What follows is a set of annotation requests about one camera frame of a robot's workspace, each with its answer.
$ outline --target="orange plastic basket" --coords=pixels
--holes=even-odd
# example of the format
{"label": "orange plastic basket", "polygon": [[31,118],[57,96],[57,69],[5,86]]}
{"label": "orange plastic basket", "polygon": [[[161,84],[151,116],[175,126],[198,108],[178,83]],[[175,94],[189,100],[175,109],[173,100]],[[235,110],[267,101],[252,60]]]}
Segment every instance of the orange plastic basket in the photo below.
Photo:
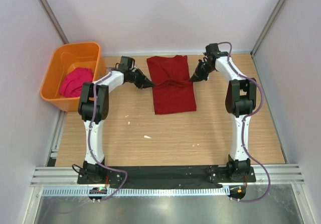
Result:
{"label": "orange plastic basket", "polygon": [[59,87],[66,75],[77,67],[91,68],[93,80],[106,74],[106,66],[101,56],[100,46],[95,42],[66,44],[59,47],[52,56],[40,95],[62,111],[77,111],[80,97],[64,97]]}

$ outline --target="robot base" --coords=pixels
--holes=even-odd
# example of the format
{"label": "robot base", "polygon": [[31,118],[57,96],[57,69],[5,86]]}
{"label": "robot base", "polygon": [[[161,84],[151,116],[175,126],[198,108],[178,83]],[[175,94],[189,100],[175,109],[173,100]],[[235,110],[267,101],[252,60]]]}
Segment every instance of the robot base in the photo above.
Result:
{"label": "robot base", "polygon": [[[226,166],[214,165],[209,168],[212,183],[220,185],[220,183],[249,183],[256,182],[253,167],[251,167],[250,159],[243,161],[234,161],[229,156],[229,162]],[[242,199],[246,194],[246,185],[236,186],[230,185],[230,197]]]}
{"label": "robot base", "polygon": [[238,161],[229,155],[226,166],[213,165],[210,167],[212,183],[255,182],[255,173],[250,159]]}
{"label": "robot base", "polygon": [[84,161],[83,168],[79,170],[77,184],[104,184],[107,171],[98,164],[89,164]]}

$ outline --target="gray wall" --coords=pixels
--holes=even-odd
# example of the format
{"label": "gray wall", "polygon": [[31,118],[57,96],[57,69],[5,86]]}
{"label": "gray wall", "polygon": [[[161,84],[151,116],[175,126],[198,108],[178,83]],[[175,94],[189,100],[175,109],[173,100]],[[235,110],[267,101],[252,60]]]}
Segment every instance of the gray wall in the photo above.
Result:
{"label": "gray wall", "polygon": [[288,0],[256,54],[282,146],[321,219],[321,0]]}
{"label": "gray wall", "polygon": [[36,166],[43,166],[58,110],[39,91],[61,45],[38,0],[0,0],[1,223],[25,212]]}
{"label": "gray wall", "polygon": [[198,52],[230,41],[250,51],[277,0],[48,0],[70,42],[103,54]]}

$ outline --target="metal floor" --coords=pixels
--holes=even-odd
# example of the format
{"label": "metal floor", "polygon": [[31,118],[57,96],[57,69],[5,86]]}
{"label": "metal floor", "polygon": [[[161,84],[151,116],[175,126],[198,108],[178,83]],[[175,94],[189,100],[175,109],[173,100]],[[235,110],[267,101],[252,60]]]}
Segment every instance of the metal floor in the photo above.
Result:
{"label": "metal floor", "polygon": [[[246,199],[261,196],[266,185],[247,187]],[[269,194],[254,203],[237,203],[227,196],[118,197],[70,211],[88,197],[42,197],[37,224],[213,224],[213,223],[304,223],[291,185],[272,185]]]}

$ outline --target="pink cloth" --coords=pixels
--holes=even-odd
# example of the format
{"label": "pink cloth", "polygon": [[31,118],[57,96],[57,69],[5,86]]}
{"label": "pink cloth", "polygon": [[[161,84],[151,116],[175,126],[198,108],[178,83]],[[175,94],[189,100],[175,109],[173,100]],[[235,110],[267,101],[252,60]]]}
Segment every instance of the pink cloth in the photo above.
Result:
{"label": "pink cloth", "polygon": [[90,68],[78,67],[65,77],[59,92],[64,97],[80,97],[84,82],[92,82],[93,74]]}

